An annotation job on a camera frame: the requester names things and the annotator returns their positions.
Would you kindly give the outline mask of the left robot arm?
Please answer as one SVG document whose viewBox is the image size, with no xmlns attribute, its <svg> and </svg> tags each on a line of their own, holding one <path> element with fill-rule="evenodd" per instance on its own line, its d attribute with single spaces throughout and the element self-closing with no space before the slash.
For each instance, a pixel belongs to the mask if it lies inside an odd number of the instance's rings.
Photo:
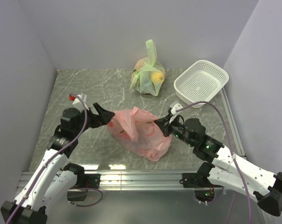
<svg viewBox="0 0 282 224">
<path fill-rule="evenodd" d="M 89 181 L 84 167 L 73 163 L 64 166 L 84 131 L 105 126 L 115 116 L 98 103 L 93 106 L 97 114 L 85 105 L 82 110 L 71 107 L 63 111 L 60 124 L 31 179 L 12 202 L 3 203 L 0 211 L 5 223 L 44 224 L 51 207 L 69 189 L 80 189 L 87 193 L 88 188 L 94 186 L 98 190 L 99 175 Z"/>
</svg>

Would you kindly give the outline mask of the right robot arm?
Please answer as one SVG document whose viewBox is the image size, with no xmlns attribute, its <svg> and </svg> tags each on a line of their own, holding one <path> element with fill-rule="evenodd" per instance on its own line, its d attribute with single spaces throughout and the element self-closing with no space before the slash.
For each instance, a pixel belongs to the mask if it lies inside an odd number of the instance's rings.
<svg viewBox="0 0 282 224">
<path fill-rule="evenodd" d="M 203 161 L 197 171 L 197 182 L 231 189 L 251 200 L 266 213 L 279 217 L 282 213 L 282 172 L 264 170 L 206 134 L 199 119 L 187 119 L 180 123 L 181 116 L 171 115 L 155 120 L 164 136 L 174 135 L 193 148 L 193 153 Z"/>
</svg>

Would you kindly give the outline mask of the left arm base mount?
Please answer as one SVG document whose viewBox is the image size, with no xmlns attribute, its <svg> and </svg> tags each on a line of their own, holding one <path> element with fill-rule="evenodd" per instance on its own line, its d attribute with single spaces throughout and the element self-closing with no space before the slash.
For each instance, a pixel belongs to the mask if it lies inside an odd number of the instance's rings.
<svg viewBox="0 0 282 224">
<path fill-rule="evenodd" d="M 71 187 L 67 192 L 67 199 L 71 202 L 83 202 L 91 189 L 99 189 L 101 175 L 85 174 L 78 183 Z"/>
</svg>

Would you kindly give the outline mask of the pink plastic bag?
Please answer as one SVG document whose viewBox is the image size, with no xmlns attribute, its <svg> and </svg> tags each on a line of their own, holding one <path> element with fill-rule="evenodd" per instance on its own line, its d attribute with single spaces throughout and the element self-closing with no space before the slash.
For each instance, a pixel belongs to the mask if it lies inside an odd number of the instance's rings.
<svg viewBox="0 0 282 224">
<path fill-rule="evenodd" d="M 137 107 L 117 110 L 114 113 L 115 116 L 107 128 L 127 150 L 150 161 L 159 161 L 167 153 L 172 138 L 165 137 L 154 123 L 157 116 Z M 122 130 L 129 134 L 130 140 L 119 136 Z"/>
</svg>

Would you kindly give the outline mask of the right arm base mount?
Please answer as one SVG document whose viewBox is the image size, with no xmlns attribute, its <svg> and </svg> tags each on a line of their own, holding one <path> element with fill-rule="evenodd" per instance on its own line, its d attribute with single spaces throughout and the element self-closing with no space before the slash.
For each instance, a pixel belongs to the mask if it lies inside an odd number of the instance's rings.
<svg viewBox="0 0 282 224">
<path fill-rule="evenodd" d="M 179 183 L 183 188 L 194 189 L 194 196 L 198 203 L 208 204 L 216 202 L 223 195 L 224 189 L 197 173 L 183 173 Z"/>
</svg>

